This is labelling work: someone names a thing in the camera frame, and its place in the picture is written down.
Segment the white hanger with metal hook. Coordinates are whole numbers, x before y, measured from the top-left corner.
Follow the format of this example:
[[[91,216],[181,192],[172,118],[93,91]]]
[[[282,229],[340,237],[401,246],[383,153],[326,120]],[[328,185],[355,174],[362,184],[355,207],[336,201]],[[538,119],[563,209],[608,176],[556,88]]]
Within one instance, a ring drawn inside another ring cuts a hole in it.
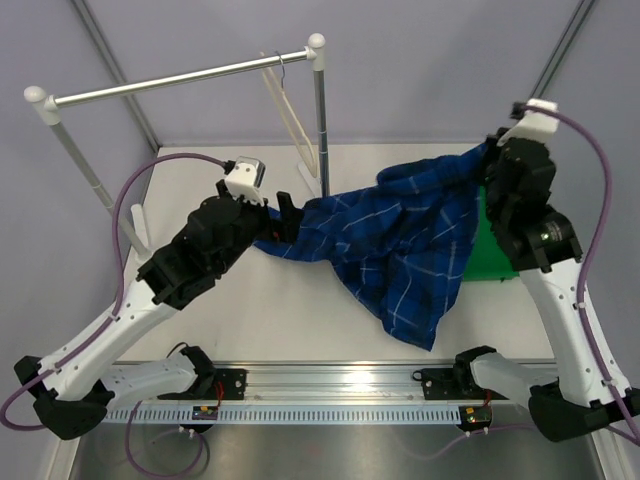
[[[310,176],[313,179],[318,180],[318,154],[316,153],[315,147],[299,119],[295,108],[287,96],[285,89],[286,70],[282,56],[278,52],[276,52],[275,55],[278,58],[278,65],[281,72],[277,75],[273,67],[263,68],[261,70],[263,82],[303,165],[306,167]]]

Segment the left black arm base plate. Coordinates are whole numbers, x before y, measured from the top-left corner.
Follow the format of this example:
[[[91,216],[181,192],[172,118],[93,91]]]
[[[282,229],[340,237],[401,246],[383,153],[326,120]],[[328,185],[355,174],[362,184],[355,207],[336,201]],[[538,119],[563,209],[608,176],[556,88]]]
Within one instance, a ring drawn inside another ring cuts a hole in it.
[[[247,371],[241,368],[218,368],[210,388],[203,394],[203,400],[242,401],[245,398]]]

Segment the blue plaid shirt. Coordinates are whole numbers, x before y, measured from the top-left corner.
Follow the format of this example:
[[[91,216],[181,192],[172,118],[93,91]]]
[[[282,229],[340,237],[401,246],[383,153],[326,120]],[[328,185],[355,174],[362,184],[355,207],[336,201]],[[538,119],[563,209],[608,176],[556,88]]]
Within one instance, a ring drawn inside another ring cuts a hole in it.
[[[308,201],[295,243],[254,245],[286,260],[329,262],[387,334],[431,350],[475,245],[486,149],[388,167],[372,187]]]

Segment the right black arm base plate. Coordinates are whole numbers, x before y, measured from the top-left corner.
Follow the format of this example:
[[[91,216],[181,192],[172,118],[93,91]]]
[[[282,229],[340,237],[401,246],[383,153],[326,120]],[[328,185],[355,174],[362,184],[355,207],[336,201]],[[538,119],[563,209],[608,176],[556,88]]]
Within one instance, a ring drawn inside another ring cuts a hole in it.
[[[478,387],[453,367],[428,367],[414,370],[411,378],[421,385],[425,400],[478,400],[499,398],[494,392]]]

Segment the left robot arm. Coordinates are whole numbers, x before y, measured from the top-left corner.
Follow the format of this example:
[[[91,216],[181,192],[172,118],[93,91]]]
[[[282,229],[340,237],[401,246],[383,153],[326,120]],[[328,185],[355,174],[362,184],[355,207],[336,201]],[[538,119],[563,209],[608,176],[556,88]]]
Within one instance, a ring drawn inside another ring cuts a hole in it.
[[[78,438],[118,408],[154,397],[208,396],[216,368],[197,346],[156,362],[115,361],[155,326],[212,289],[257,240],[295,242],[304,213],[289,194],[280,210],[228,193],[205,199],[172,241],[138,270],[115,304],[67,345],[44,358],[25,356],[14,370],[34,398],[40,423],[62,440]]]

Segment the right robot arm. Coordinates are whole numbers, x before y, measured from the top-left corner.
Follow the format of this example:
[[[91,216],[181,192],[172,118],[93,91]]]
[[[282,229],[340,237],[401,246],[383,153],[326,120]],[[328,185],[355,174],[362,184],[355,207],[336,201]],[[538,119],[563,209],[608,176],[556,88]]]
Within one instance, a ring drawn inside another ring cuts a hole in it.
[[[480,346],[456,356],[452,383],[465,397],[490,390],[525,407],[540,433],[560,442],[638,416],[639,391],[618,367],[580,280],[587,263],[575,230],[548,202],[556,166],[546,140],[499,129],[487,138],[479,180],[491,232],[536,305],[557,374]]]

